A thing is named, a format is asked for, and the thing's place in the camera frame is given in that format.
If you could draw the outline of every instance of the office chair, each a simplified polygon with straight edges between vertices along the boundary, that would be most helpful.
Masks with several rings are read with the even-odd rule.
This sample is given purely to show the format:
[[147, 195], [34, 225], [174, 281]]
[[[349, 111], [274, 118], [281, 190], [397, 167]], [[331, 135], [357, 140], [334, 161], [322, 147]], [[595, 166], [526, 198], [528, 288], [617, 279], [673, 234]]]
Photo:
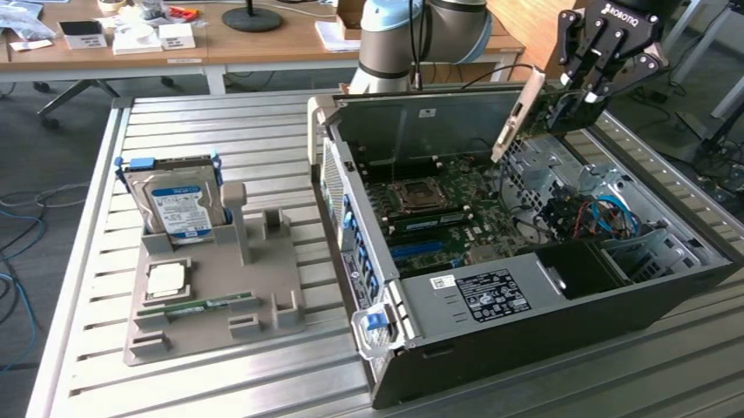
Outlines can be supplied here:
[[[170, 77], [160, 77], [160, 83], [166, 87], [174, 87], [175, 82], [174, 79]], [[98, 87], [102, 89], [106, 94], [108, 94], [112, 98], [119, 97], [119, 93], [116, 90], [106, 83], [104, 80], [100, 79], [91, 79], [91, 80], [78, 80], [68, 88], [63, 91], [63, 93], [55, 97], [55, 99], [47, 103], [44, 108], [36, 112], [40, 117], [42, 126], [47, 129], [58, 129], [59, 128], [59, 121], [55, 118], [48, 118], [47, 115], [55, 111], [64, 103], [70, 101], [78, 94], [80, 94], [88, 87]], [[50, 85], [42, 82], [34, 82], [34, 90], [47, 93], [50, 92]]]

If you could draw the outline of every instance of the blue hard drive label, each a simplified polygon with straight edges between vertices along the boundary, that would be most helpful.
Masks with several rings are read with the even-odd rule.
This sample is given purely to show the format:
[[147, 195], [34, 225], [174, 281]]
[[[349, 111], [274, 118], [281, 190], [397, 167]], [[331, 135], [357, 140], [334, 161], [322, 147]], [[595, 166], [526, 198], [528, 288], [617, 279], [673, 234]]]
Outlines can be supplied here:
[[456, 284], [477, 322], [530, 310], [530, 304], [506, 269], [457, 279]]
[[166, 232], [178, 239], [199, 240], [211, 231], [210, 212], [199, 204], [196, 185], [156, 189], [152, 200]]

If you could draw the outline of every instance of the blue cable on floor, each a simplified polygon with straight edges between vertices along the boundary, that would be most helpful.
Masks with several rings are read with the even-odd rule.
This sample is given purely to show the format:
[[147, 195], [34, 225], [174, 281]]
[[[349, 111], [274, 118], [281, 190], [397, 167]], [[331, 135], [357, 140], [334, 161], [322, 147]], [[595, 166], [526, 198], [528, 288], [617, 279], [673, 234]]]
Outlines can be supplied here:
[[46, 228], [44, 228], [44, 221], [42, 219], [36, 218], [35, 216], [16, 215], [16, 214], [8, 213], [5, 211], [0, 211], [0, 215], [7, 216], [8, 218], [32, 220], [39, 224], [39, 232], [36, 233], [36, 238], [34, 238], [34, 240], [27, 244], [27, 246], [24, 248], [22, 248], [19, 251], [16, 251], [11, 255], [5, 256], [4, 258], [0, 258], [0, 261], [3, 261], [3, 260], [9, 260], [13, 257], [17, 257], [19, 255], [22, 255], [22, 253], [26, 250], [28, 250], [40, 241], [42, 237], [44, 236], [44, 229]]
[[0, 376], [1, 376], [11, 369], [11, 367], [13, 367], [17, 363], [22, 362], [23, 357], [26, 357], [28, 355], [28, 353], [34, 349], [34, 346], [36, 345], [36, 320], [34, 319], [34, 315], [31, 313], [31, 303], [28, 301], [28, 297], [26, 295], [26, 290], [23, 289], [22, 284], [13, 279], [13, 277], [11, 277], [9, 275], [7, 275], [4, 273], [0, 273], [0, 279], [8, 281], [11, 283], [11, 286], [15, 286], [17, 288], [19, 294], [22, 295], [23, 305], [26, 306], [26, 313], [28, 314], [28, 320], [30, 320], [30, 323], [31, 323], [31, 341], [28, 343], [28, 347], [15, 357], [13, 361], [11, 361], [8, 364], [5, 364], [5, 366], [3, 367], [3, 370], [0, 370]]

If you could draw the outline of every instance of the metal slotted table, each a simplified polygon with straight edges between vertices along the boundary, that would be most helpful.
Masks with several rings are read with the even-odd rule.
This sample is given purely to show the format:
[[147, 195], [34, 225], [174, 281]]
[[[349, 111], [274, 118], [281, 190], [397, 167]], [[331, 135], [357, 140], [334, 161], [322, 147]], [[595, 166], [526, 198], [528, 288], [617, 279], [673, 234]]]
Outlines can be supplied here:
[[[744, 410], [744, 274], [647, 330], [406, 405], [374, 411], [319, 223], [307, 100], [331, 91], [136, 99], [112, 110], [28, 416], [723, 416]], [[740, 223], [615, 119], [600, 128], [744, 248]], [[607, 159], [577, 132], [589, 162]], [[307, 302], [302, 334], [128, 367], [122, 360], [142, 218], [112, 158], [217, 151], [247, 217], [279, 206]]]

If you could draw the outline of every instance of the motherboard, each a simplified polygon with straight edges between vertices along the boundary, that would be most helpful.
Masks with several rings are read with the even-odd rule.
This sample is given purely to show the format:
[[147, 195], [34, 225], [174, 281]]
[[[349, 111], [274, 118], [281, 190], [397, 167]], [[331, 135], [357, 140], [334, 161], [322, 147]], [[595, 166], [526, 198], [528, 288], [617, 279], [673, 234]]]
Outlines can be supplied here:
[[498, 169], [486, 158], [361, 167], [402, 278], [512, 257], [537, 242], [498, 199]]

